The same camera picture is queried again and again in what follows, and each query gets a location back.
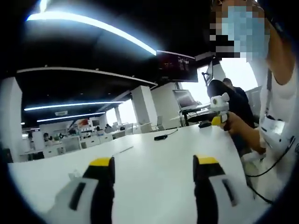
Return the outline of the person's right hand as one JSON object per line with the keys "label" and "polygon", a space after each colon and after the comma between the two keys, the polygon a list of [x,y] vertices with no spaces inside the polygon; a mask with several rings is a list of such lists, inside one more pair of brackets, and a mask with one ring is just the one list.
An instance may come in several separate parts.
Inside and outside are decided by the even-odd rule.
{"label": "person's right hand", "polygon": [[242,119],[239,116],[233,112],[228,112],[228,119],[223,126],[223,130],[229,132],[231,135],[239,134],[241,124]]}

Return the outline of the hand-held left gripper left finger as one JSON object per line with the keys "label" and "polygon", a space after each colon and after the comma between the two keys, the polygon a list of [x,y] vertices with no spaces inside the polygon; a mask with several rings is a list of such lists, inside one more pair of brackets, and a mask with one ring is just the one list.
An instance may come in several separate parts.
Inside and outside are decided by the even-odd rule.
{"label": "hand-held left gripper left finger", "polygon": [[114,157],[93,160],[82,177],[71,180],[46,214],[49,224],[111,224],[114,200]]}

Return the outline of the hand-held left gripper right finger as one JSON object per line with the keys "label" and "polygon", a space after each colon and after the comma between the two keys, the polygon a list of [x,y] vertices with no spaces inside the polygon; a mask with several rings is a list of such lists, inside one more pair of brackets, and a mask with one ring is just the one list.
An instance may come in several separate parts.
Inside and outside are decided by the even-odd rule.
{"label": "hand-held left gripper right finger", "polygon": [[193,156],[198,224],[245,224],[254,202],[247,184],[227,175],[214,157]]}

